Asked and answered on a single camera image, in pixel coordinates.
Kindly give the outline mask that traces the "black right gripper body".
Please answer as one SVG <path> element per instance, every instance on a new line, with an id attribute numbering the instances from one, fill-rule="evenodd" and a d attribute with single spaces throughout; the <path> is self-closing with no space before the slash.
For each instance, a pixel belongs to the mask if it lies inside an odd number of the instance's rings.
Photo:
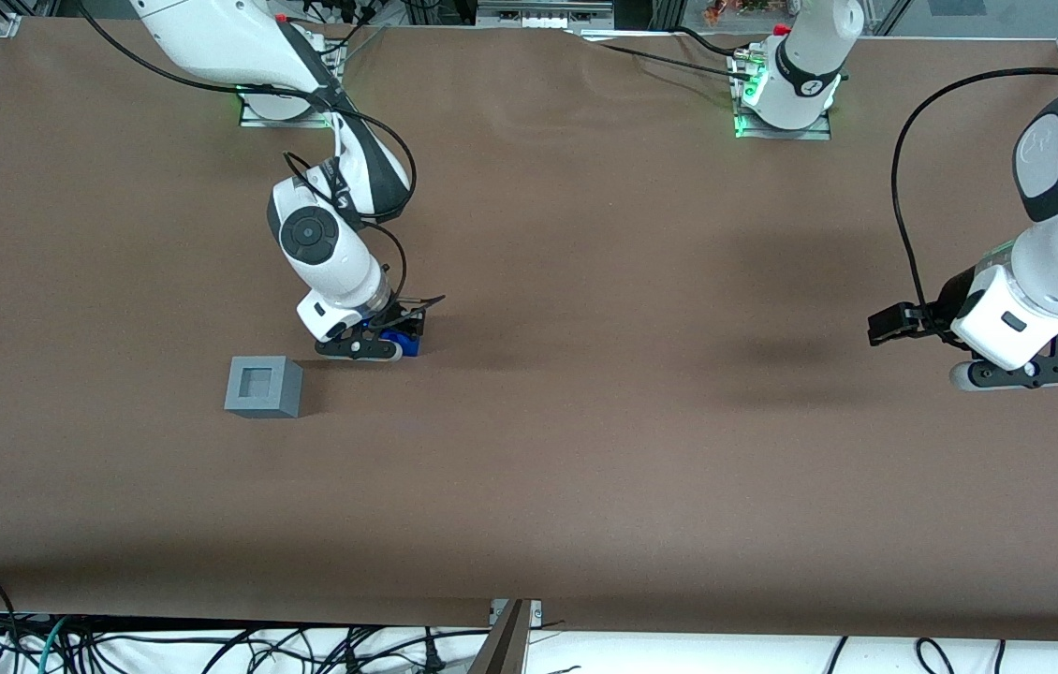
<path id="1" fill-rule="evenodd" d="M 384 329 L 388 332 L 401 334 L 401 321 L 409 313 L 425 313 L 436 304 L 446 299 L 446 295 L 432 296 L 431 298 L 413 298 L 413 296 L 400 296 L 393 299 L 383 312 L 379 315 L 367 318 L 363 323 L 375 326 L 377 329 Z"/>

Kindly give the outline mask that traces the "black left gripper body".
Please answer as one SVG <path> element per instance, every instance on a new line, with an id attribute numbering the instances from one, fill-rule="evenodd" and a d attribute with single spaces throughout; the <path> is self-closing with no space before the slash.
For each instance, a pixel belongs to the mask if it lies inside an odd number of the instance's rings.
<path id="1" fill-rule="evenodd" d="M 978 331 L 995 324 L 999 307 L 992 286 L 1000 283 L 999 269 L 965 269 L 941 286 L 932 302 L 933 331 Z"/>

